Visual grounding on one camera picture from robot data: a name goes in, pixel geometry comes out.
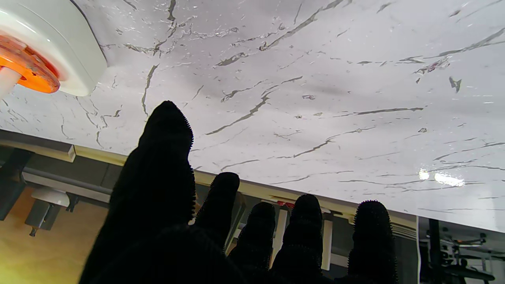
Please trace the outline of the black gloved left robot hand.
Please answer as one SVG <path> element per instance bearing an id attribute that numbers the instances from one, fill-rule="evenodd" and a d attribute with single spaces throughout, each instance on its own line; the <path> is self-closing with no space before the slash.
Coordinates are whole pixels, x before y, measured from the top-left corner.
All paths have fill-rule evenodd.
<path id="1" fill-rule="evenodd" d="M 357 207 L 347 275 L 322 274 L 323 217 L 318 199 L 295 202 L 283 244 L 270 263 L 272 204 L 256 204 L 236 246 L 225 254 L 239 176 L 215 176 L 197 216 L 188 162 L 193 132 L 164 101 L 146 122 L 112 190 L 109 210 L 87 258 L 81 284 L 397 284 L 393 230 L 385 206 Z"/>

